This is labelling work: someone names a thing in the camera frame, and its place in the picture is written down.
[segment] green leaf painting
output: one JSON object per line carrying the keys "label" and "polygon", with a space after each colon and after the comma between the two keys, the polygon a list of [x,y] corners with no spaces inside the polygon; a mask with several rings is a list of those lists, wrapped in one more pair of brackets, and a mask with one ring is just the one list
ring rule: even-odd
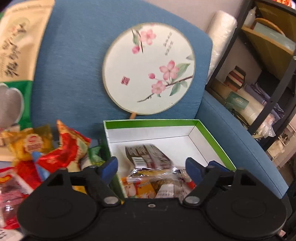
{"label": "green leaf painting", "polygon": [[139,37],[133,33],[133,43],[135,45],[139,45]]}
{"label": "green leaf painting", "polygon": [[175,80],[177,80],[178,78],[180,78],[186,71],[186,69],[188,68],[190,64],[185,64],[185,63],[181,63],[181,64],[177,64],[175,67],[179,68],[179,71],[177,73],[177,77],[175,79],[172,79],[172,82],[174,82]]}
{"label": "green leaf painting", "polygon": [[142,28],[143,28],[142,24],[138,24],[138,25],[133,27],[133,29],[136,30],[136,31],[140,31]]}
{"label": "green leaf painting", "polygon": [[182,85],[183,87],[185,87],[185,88],[188,87],[188,84],[187,84],[187,82],[186,82],[185,80],[181,81],[180,83],[181,83],[181,85]]}
{"label": "green leaf painting", "polygon": [[193,54],[190,54],[186,59],[188,59],[188,60],[194,60]]}
{"label": "green leaf painting", "polygon": [[176,84],[174,84],[172,91],[170,92],[170,96],[176,94],[180,90],[180,87],[181,87],[180,82],[177,82]]}

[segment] yellow snack bag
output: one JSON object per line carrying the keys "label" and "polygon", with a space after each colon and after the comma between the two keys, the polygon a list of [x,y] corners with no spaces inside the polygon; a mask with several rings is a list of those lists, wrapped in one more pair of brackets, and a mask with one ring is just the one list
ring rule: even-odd
{"label": "yellow snack bag", "polygon": [[49,125],[27,128],[20,132],[3,131],[2,137],[19,161],[31,161],[33,151],[48,153],[53,149]]}

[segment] barcode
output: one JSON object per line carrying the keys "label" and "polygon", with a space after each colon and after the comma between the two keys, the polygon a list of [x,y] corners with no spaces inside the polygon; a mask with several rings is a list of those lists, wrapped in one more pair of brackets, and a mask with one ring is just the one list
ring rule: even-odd
{"label": "barcode", "polygon": [[147,168],[147,164],[141,157],[132,157],[136,169]]}

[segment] blue sofa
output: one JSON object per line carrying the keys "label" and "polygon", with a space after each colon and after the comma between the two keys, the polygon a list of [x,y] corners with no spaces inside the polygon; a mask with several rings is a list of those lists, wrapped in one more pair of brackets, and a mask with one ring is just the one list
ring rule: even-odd
{"label": "blue sofa", "polygon": [[204,91],[212,42],[184,19],[140,0],[56,0],[36,66],[31,116],[34,126],[61,119],[93,139],[103,120],[126,119],[108,97],[102,62],[108,47],[124,30],[143,22],[161,22],[179,29],[196,55],[194,80],[172,108],[137,118],[200,119],[236,167],[244,167],[278,197],[287,185],[267,155],[242,125]]}

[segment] wooden board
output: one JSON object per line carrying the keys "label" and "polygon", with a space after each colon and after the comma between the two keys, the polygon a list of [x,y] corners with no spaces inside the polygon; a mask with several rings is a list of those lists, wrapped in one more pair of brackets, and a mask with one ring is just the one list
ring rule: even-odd
{"label": "wooden board", "polygon": [[252,42],[267,70],[281,80],[292,59],[293,52],[277,41],[250,28],[243,26],[242,30]]}
{"label": "wooden board", "polygon": [[296,42],[296,17],[295,16],[281,10],[280,8],[269,6],[261,2],[256,2],[256,5],[260,10],[263,18],[277,25],[289,39]]}

